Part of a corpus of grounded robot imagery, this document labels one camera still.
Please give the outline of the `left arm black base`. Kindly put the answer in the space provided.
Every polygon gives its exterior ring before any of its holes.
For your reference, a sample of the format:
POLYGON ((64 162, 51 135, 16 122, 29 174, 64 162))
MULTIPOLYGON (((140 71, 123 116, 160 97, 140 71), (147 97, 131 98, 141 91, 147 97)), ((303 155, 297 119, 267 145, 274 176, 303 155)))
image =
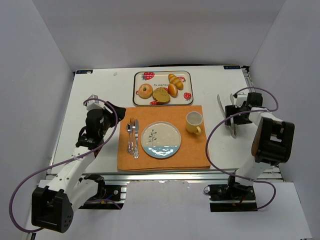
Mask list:
POLYGON ((121 210, 124 206, 126 186, 107 184, 98 174, 89 174, 79 178, 78 185, 84 180, 91 180, 98 184, 97 193, 91 196, 79 207, 83 210, 121 210))

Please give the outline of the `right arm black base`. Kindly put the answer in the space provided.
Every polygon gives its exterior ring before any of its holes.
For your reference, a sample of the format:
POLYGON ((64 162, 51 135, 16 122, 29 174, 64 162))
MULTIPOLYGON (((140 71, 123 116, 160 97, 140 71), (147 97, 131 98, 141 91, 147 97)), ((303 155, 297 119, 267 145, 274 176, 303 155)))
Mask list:
POLYGON ((256 195, 253 186, 247 190, 233 189, 227 184, 211 184, 203 189, 209 196, 212 213, 257 212, 256 195))

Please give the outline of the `brown bread slice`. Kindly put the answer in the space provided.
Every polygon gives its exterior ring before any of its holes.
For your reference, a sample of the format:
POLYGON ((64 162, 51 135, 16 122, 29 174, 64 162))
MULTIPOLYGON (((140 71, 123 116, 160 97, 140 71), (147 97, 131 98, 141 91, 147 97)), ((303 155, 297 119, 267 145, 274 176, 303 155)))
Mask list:
POLYGON ((156 88, 152 93, 152 97, 157 105, 168 104, 171 101, 171 96, 164 87, 156 88))

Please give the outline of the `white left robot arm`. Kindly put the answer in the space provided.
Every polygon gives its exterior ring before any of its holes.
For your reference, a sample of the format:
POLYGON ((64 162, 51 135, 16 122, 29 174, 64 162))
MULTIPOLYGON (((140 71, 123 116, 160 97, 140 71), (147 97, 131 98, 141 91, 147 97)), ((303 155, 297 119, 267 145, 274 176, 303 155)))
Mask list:
POLYGON ((48 184, 32 193, 31 223, 35 227, 64 233, 74 213, 87 200, 102 198, 106 193, 102 176, 83 173, 97 157, 108 129, 115 129, 124 119, 126 109, 93 97, 84 105, 85 126, 79 131, 71 161, 48 184))

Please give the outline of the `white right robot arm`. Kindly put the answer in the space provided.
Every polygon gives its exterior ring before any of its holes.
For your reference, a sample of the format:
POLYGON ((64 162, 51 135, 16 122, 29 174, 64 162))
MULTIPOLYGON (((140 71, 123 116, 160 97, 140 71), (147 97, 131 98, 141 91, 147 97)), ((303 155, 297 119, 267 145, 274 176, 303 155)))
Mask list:
POLYGON ((291 155, 295 125, 275 117, 262 106, 262 94, 257 92, 230 95, 231 105, 224 107, 231 136, 237 136, 236 126, 255 124, 257 130, 252 142, 251 155, 235 176, 228 178, 226 194, 232 199, 246 196, 255 181, 265 170, 286 163, 291 155))

